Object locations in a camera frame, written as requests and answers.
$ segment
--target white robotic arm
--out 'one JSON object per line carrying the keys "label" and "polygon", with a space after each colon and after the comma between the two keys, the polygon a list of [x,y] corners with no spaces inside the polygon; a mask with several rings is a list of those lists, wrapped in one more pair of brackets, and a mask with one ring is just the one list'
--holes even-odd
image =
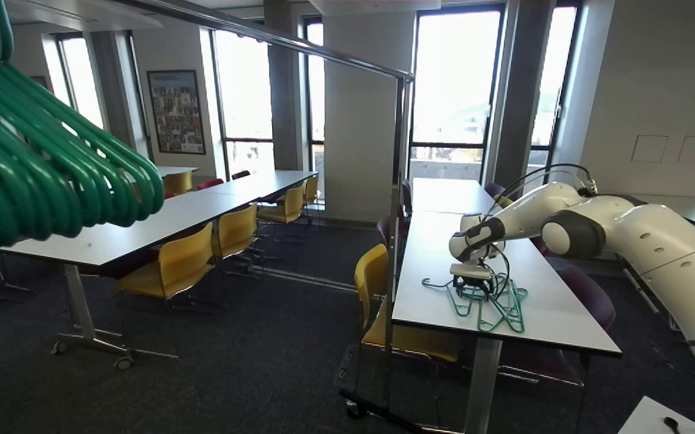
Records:
{"label": "white robotic arm", "polygon": [[537,189],[450,239],[462,263],[502,239],[544,237],[555,256],[625,259],[673,315],[695,354],[695,227],[664,206],[584,198],[568,184]]}

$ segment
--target picture frame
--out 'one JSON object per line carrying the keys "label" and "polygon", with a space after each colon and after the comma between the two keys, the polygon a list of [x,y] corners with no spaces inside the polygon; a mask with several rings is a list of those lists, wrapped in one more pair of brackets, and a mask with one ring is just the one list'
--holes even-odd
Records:
{"label": "picture frame", "polygon": [[205,155],[197,69],[151,69],[158,146],[165,155]]}

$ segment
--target green object on table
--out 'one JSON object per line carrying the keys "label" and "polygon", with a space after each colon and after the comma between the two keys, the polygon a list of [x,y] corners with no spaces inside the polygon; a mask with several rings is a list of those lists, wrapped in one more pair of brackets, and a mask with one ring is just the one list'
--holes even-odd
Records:
{"label": "green object on table", "polygon": [[25,78],[10,56],[0,0],[0,245],[158,213],[165,189],[153,162]]}

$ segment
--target dark carpet floor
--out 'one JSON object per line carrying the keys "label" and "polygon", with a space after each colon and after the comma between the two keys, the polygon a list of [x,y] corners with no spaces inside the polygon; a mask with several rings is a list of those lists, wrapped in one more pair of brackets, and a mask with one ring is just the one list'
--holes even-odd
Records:
{"label": "dark carpet floor", "polygon": [[[265,267],[352,285],[356,260],[376,241],[373,227],[290,224],[265,227],[259,245]],[[403,431],[380,417],[347,417],[338,395],[335,378],[361,341],[352,291],[220,267],[192,306],[119,295],[113,279],[87,277],[100,329],[182,357],[119,368],[117,354],[87,348],[52,354],[53,333],[72,323],[62,269],[18,256],[0,263],[31,289],[0,302],[0,431]],[[695,361],[684,341],[624,274],[591,274],[618,306],[625,357],[591,361],[580,431],[618,431],[642,395],[695,419]],[[391,408],[417,397],[398,395]],[[495,404],[513,412],[513,400]]]}

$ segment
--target painting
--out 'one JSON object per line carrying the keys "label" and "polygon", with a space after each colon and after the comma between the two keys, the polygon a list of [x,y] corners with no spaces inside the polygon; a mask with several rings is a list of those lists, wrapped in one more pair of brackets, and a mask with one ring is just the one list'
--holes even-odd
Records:
{"label": "painting", "polygon": [[151,69],[158,146],[168,155],[205,155],[197,69]]}

